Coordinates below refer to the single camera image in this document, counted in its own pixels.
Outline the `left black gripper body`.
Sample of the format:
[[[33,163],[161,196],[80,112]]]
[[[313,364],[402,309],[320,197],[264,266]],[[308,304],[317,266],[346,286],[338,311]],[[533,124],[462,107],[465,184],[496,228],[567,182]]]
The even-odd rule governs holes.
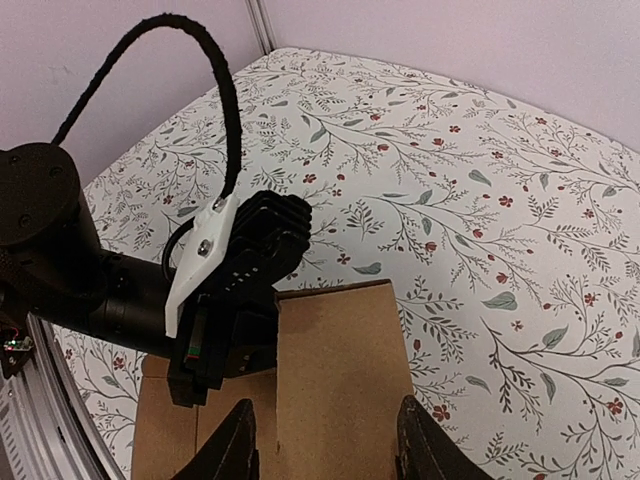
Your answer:
[[[245,301],[195,293],[169,363],[172,402],[203,406],[208,392],[219,390],[225,379],[275,367],[278,318],[274,285]]]

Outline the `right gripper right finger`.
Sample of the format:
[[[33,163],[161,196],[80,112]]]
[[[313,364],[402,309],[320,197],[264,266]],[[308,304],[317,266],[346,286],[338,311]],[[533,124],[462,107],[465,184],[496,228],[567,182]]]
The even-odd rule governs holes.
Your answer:
[[[472,462],[413,396],[397,415],[397,478],[402,480],[492,480]]]

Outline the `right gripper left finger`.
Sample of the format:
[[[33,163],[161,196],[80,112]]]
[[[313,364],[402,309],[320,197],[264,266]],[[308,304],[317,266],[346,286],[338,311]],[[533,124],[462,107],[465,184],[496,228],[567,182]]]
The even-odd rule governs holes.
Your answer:
[[[253,402],[241,399],[173,480],[254,480],[259,450]]]

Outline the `brown cardboard box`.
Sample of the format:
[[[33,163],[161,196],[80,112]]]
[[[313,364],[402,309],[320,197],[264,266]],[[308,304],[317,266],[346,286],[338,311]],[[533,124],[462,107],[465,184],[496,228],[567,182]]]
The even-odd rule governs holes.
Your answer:
[[[277,365],[228,379],[202,407],[172,403],[169,363],[143,362],[131,475],[169,479],[241,399],[252,401],[264,479],[392,479],[396,421],[413,391],[393,286],[286,292]]]

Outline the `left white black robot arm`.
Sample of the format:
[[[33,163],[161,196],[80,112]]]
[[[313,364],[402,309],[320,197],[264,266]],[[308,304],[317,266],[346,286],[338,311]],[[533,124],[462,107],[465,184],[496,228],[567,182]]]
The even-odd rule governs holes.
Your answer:
[[[73,160],[31,143],[1,155],[1,369],[33,355],[27,319],[168,360],[172,401],[202,405],[230,378],[276,364],[275,284],[311,237],[311,206],[260,191],[188,223],[176,268],[105,250]]]

